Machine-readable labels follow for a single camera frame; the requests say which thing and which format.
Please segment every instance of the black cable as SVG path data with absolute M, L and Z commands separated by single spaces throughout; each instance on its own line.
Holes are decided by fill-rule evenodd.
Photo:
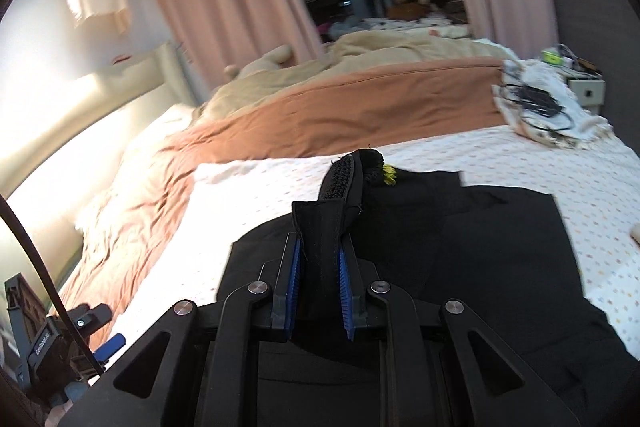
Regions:
M 511 98 L 505 96 L 505 92 L 511 95 Z M 537 87 L 531 87 L 521 84 L 504 84 L 500 86 L 500 94 L 509 102 L 513 102 L 519 107 L 520 119 L 530 127 L 538 129 L 540 131 L 560 132 L 567 131 L 574 127 L 574 119 L 564 111 L 556 99 L 552 97 L 548 91 L 544 89 L 538 89 Z M 553 118 L 559 114 L 564 116 L 568 124 L 565 127 L 550 128 L 540 127 L 527 120 L 525 111 L 532 112 L 543 118 Z
M 29 234 L 22 226 L 22 223 L 14 214 L 14 211 L 12 211 L 9 203 L 6 202 L 2 195 L 0 195 L 0 217 L 2 217 L 2 220 L 9 227 L 9 230 L 11 230 L 11 232 L 15 235 L 15 238 L 18 240 L 18 243 L 20 243 L 20 246 L 24 250 L 24 253 L 27 254 L 29 261 L 31 261 L 31 264 L 33 264 L 38 277 L 40 277 L 40 280 L 44 285 L 44 289 L 46 289 L 47 294 L 49 294 L 49 298 L 51 299 L 53 306 L 56 308 L 58 315 L 62 319 L 62 322 L 66 326 L 66 329 L 69 331 L 69 334 L 71 334 L 73 340 L 76 342 L 76 344 L 78 344 L 80 351 L 82 351 L 86 359 L 89 361 L 89 363 L 91 363 L 92 367 L 95 369 L 95 372 L 98 375 L 102 375 L 104 373 L 102 366 L 95 359 L 91 349 L 89 349 L 89 346 L 86 345 L 84 339 L 82 338 L 80 333 L 78 333 L 76 325 L 73 323 L 73 321 L 69 317 L 69 314 L 66 312 L 65 305 L 62 303 L 62 299 L 56 291 L 56 286 L 53 284 L 51 276 L 47 271 L 47 267 L 45 266 L 42 257 L 33 244 L 31 237 L 29 237 Z

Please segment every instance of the polka dot bedsheet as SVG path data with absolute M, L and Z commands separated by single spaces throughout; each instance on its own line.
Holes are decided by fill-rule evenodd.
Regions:
M 499 126 L 379 150 L 399 168 L 461 171 L 468 185 L 555 195 L 586 297 L 607 313 L 629 352 L 640 358 L 640 247 L 629 236 L 640 221 L 640 160 L 620 140 L 585 150 L 549 149 Z M 174 302 L 213 302 L 231 244 L 290 212 L 291 201 L 316 199 L 337 157 L 199 166 L 180 227 L 111 334 L 123 333 L 130 346 Z

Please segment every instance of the bed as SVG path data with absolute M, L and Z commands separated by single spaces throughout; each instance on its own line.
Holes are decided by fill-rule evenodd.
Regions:
M 454 23 L 444 14 L 434 13 L 414 21 L 391 19 L 389 17 L 373 17 L 359 19 L 355 16 L 347 17 L 343 22 L 337 22 L 329 27 L 320 26 L 319 30 L 326 31 L 326 36 L 337 41 L 341 36 L 363 30 L 392 30 L 400 33 L 415 34 L 426 31 L 434 37 L 445 39 L 470 38 L 471 26 L 467 23 Z
M 174 46 L 167 42 L 69 81 L 49 114 L 20 129 L 20 149 L 0 155 L 0 192 L 31 235 L 58 284 L 82 252 L 82 209 L 113 182 L 124 153 L 191 123 L 195 101 Z M 38 296 L 44 288 L 1 223 L 0 278 L 21 271 Z M 10 331 L 4 293 L 0 331 Z
M 640 249 L 628 233 L 640 216 L 638 157 L 615 137 L 561 150 L 517 136 L 492 99 L 513 58 L 500 46 L 366 34 L 343 37 L 313 68 L 233 81 L 189 128 L 127 150 L 76 221 L 84 250 L 61 291 L 68 306 L 114 310 L 92 347 L 115 333 L 130 346 L 179 299 L 214 301 L 234 241 L 292 200 L 315 199 L 332 160 L 371 146 L 401 168 L 554 194 L 585 295 L 640 357 Z M 249 96 L 262 80 L 273 85 Z

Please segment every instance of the headboard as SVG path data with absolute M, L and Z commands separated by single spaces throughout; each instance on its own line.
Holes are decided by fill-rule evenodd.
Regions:
M 172 44 L 70 83 L 57 113 L 20 149 L 0 157 L 0 193 L 21 220 L 56 282 L 81 253 L 81 209 L 109 187 L 127 145 L 176 103 L 195 106 Z M 0 221 L 0 283 L 21 271 L 45 298 L 33 267 Z M 0 328 L 7 328 L 4 291 Z

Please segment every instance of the metal screw head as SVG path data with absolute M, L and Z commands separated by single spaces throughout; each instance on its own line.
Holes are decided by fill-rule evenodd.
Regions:
M 371 290 L 375 293 L 386 293 L 391 289 L 391 285 L 387 281 L 373 281 Z
M 174 313 L 176 315 L 188 315 L 193 311 L 193 303 L 191 301 L 176 302 Z
M 251 292 L 251 293 L 265 293 L 269 288 L 269 285 L 264 282 L 264 281 L 253 281 L 252 283 L 249 283 L 249 286 L 247 286 L 247 289 Z
M 454 315 L 458 315 L 465 310 L 465 305 L 460 301 L 447 301 L 444 305 L 444 309 L 449 313 L 453 313 Z

